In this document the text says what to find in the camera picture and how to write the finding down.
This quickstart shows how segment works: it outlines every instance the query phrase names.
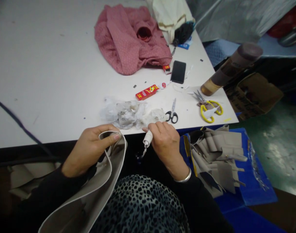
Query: black phone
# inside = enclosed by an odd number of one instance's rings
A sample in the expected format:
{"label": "black phone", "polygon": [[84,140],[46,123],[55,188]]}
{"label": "black phone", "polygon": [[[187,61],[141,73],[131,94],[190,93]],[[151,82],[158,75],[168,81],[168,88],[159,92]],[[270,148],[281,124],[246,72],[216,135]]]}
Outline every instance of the black phone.
{"label": "black phone", "polygon": [[171,81],[183,84],[185,81],[186,63],[174,61]]}

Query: pink fabric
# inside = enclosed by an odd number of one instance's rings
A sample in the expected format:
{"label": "pink fabric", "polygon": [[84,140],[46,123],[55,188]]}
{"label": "pink fabric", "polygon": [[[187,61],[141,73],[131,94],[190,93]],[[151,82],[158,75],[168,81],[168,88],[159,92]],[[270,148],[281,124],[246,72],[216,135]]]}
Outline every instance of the pink fabric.
{"label": "pink fabric", "polygon": [[94,29],[99,50],[120,74],[134,74],[147,63],[169,65],[172,60],[162,31],[147,7],[105,6]]}

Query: silver bracelet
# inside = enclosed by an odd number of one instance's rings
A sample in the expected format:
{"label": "silver bracelet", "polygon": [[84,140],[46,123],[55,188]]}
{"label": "silver bracelet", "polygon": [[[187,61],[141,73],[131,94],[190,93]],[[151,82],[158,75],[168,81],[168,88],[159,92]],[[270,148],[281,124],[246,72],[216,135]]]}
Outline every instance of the silver bracelet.
{"label": "silver bracelet", "polygon": [[177,181],[177,180],[174,180],[174,181],[178,183],[186,183],[190,179],[190,177],[191,177],[191,169],[189,168],[189,174],[185,179],[183,179],[182,181]]}

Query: woman's left hand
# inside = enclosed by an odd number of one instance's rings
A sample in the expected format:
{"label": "woman's left hand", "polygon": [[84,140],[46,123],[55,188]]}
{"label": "woman's left hand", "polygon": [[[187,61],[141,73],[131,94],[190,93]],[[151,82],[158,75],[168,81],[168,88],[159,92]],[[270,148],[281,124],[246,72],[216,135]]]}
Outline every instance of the woman's left hand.
{"label": "woman's left hand", "polygon": [[120,132],[112,124],[87,128],[83,131],[63,164],[62,173],[66,177],[76,177],[84,174],[98,161],[107,147],[120,139],[121,135],[117,133],[100,140],[98,136],[108,130]]}

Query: black sleeve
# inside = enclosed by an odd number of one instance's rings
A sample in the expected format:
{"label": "black sleeve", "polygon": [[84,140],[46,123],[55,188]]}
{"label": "black sleeve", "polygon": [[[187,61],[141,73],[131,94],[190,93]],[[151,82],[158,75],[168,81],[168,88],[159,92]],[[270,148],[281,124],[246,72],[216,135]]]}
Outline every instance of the black sleeve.
{"label": "black sleeve", "polygon": [[193,232],[234,232],[212,195],[194,174],[186,183],[177,183],[176,187]]}
{"label": "black sleeve", "polygon": [[20,232],[38,232],[47,216],[78,192],[87,179],[88,173],[75,178],[65,177],[60,166],[19,204],[11,217],[11,227]]}

